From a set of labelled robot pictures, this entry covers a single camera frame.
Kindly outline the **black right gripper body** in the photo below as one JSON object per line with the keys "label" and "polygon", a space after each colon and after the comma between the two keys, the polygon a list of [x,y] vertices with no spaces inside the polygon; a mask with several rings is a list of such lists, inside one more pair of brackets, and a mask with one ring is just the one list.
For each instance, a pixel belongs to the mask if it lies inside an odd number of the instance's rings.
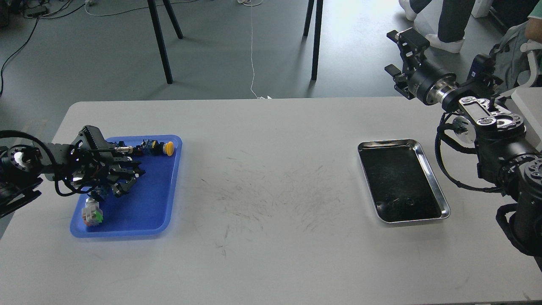
{"label": "black right gripper body", "polygon": [[441,103],[451,89],[458,87],[457,75],[446,68],[425,60],[417,70],[403,72],[408,77],[408,89],[412,98],[417,98],[425,105]]}

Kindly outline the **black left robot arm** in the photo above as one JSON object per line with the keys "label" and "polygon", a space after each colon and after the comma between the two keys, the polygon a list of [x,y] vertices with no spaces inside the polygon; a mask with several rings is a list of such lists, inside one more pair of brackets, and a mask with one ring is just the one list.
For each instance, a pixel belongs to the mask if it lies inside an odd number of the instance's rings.
{"label": "black left robot arm", "polygon": [[1,147],[1,216],[20,209],[41,194],[43,179],[54,182],[62,197],[85,194],[97,202],[109,193],[122,197],[145,174],[133,159],[141,149],[106,141],[101,131],[84,126],[70,144],[43,143],[17,130],[1,131],[1,138],[22,138],[31,145]]}

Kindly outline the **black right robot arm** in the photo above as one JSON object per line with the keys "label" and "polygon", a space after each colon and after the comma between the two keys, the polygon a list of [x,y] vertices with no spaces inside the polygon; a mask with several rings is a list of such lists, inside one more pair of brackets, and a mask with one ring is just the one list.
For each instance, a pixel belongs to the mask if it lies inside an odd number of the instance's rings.
{"label": "black right robot arm", "polygon": [[389,64],[395,90],[425,105],[441,104],[435,139],[440,169],[441,141],[463,154],[476,154],[478,177],[493,183],[486,193],[510,196],[514,203],[498,208],[496,221],[513,247],[541,264],[541,153],[526,139],[522,116],[510,112],[494,96],[502,80],[493,75],[494,59],[478,54],[470,75],[460,84],[456,75],[428,60],[429,41],[415,29],[390,31],[387,38],[399,48],[402,69]]}

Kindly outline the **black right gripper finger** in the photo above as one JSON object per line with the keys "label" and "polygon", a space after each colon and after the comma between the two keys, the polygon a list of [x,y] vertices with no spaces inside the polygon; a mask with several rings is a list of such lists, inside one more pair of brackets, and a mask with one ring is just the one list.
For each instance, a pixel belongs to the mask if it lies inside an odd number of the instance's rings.
{"label": "black right gripper finger", "polygon": [[408,77],[400,71],[394,64],[388,64],[385,66],[385,71],[393,78],[395,83],[394,89],[407,99],[412,98],[412,94],[408,89]]}
{"label": "black right gripper finger", "polygon": [[430,43],[416,29],[409,28],[401,32],[392,30],[386,37],[399,48],[399,55],[403,61],[402,72],[417,70],[427,59],[425,51],[430,47]]}

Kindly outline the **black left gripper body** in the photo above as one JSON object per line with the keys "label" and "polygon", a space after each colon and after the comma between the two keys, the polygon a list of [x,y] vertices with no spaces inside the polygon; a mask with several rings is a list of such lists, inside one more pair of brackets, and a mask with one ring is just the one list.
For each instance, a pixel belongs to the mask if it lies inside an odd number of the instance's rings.
{"label": "black left gripper body", "polygon": [[99,128],[85,125],[68,153],[70,166],[64,184],[70,190],[69,195],[94,192],[97,196],[99,189],[118,194],[118,176],[114,175],[119,168],[117,148],[117,143],[106,141]]}

